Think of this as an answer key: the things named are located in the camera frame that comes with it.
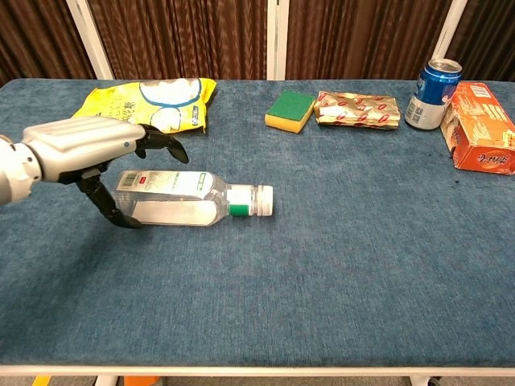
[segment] robotic arm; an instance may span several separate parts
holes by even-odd
[[[0,136],[0,205],[25,199],[33,183],[76,183],[111,223],[140,228],[125,216],[100,180],[111,161],[147,149],[167,148],[188,163],[179,141],[151,125],[135,125],[107,117],[79,117],[27,127],[20,143]]]

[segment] yellow sponge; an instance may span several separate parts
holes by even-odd
[[[315,98],[300,92],[285,91],[266,112],[265,124],[298,133],[313,111]]]

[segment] orange box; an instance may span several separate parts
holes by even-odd
[[[456,168],[515,174],[515,126],[486,84],[460,82],[440,129]]]

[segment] plastic bottle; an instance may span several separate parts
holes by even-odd
[[[126,170],[113,192],[118,207],[143,224],[207,227],[227,215],[271,216],[267,185],[228,184],[205,171]]]

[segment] soda can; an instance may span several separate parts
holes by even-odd
[[[417,129],[436,129],[461,80],[461,66],[454,60],[431,59],[420,72],[417,91],[406,110],[406,123]]]

